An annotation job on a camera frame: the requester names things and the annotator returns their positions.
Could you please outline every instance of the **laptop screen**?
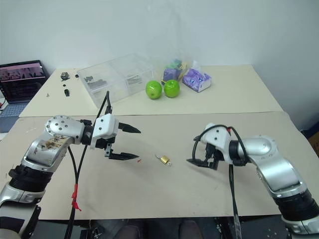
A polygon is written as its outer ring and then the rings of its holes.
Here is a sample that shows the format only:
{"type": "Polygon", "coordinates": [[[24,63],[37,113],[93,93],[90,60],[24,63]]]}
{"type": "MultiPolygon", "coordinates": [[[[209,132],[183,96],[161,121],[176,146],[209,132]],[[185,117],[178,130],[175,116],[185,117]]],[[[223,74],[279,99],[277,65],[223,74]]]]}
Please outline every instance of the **laptop screen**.
{"type": "Polygon", "coordinates": [[[0,65],[0,89],[8,103],[29,102],[46,79],[40,61],[0,65]]]}

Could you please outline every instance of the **white wall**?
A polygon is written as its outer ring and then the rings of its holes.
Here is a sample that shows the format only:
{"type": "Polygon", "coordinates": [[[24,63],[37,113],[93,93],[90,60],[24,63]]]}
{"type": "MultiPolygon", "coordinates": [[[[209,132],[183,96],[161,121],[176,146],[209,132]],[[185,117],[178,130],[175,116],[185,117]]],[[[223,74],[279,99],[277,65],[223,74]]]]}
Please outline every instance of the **white wall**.
{"type": "Polygon", "coordinates": [[[0,63],[40,59],[52,72],[181,50],[253,64],[302,128],[319,120],[318,26],[317,0],[0,0],[0,63]]]}

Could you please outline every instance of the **green apple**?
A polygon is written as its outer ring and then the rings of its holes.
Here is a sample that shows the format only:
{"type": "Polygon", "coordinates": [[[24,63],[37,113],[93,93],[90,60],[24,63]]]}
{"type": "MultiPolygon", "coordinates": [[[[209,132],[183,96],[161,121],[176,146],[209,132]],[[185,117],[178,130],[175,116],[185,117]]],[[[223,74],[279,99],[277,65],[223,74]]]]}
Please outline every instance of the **green apple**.
{"type": "Polygon", "coordinates": [[[149,81],[145,87],[146,94],[152,100],[161,96],[161,84],[157,81],[149,81]]]}
{"type": "Polygon", "coordinates": [[[164,92],[167,97],[176,97],[179,94],[179,83],[176,80],[166,81],[164,92]]]}

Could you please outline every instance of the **tissue box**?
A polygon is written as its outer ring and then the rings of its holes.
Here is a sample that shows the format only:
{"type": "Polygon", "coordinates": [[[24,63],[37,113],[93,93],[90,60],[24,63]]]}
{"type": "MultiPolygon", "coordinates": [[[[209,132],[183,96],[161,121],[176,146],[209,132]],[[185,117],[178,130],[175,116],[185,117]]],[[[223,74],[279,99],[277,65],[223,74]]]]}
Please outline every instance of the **tissue box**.
{"type": "Polygon", "coordinates": [[[196,92],[201,92],[211,85],[211,77],[206,73],[201,74],[195,69],[189,69],[183,76],[183,83],[196,92]]]}

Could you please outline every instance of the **beige table surface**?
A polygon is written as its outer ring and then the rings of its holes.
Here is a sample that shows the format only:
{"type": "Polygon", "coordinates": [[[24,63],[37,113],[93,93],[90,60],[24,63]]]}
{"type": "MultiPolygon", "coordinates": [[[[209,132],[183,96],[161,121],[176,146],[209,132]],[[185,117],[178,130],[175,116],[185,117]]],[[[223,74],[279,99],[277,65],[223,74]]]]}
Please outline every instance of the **beige table surface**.
{"type": "MultiPolygon", "coordinates": [[[[180,95],[174,99],[164,93],[150,100],[144,91],[113,104],[116,115],[177,115],[205,113],[251,113],[282,111],[268,88],[251,65],[202,67],[212,76],[212,86],[201,93],[180,84],[180,95]]],[[[77,69],[57,69],[33,97],[20,117],[95,116],[98,109],[81,80],[77,69]],[[70,79],[61,82],[61,72],[70,79]],[[66,97],[64,89],[70,91],[66,97]]]]}
{"type": "MultiPolygon", "coordinates": [[[[213,171],[186,162],[191,157],[192,139],[209,122],[232,125],[242,137],[273,137],[281,154],[295,164],[319,201],[318,157],[285,112],[118,118],[137,127],[142,134],[120,131],[114,152],[129,152],[140,158],[115,161],[106,159],[101,149],[87,150],[79,180],[78,203],[82,211],[76,212],[76,219],[232,215],[228,166],[220,162],[218,171],[213,171]],[[159,162],[155,153],[167,155],[172,166],[159,162]]],[[[1,186],[10,179],[8,171],[20,164],[28,146],[42,133],[47,119],[20,118],[0,142],[1,186]]],[[[83,147],[71,146],[77,162],[83,147]]],[[[196,156],[203,158],[203,152],[204,145],[199,144],[196,156]]],[[[74,173],[67,153],[40,203],[41,219],[69,218],[73,185],[74,173]]],[[[235,194],[239,215],[279,213],[252,164],[235,168],[235,194]]]]}

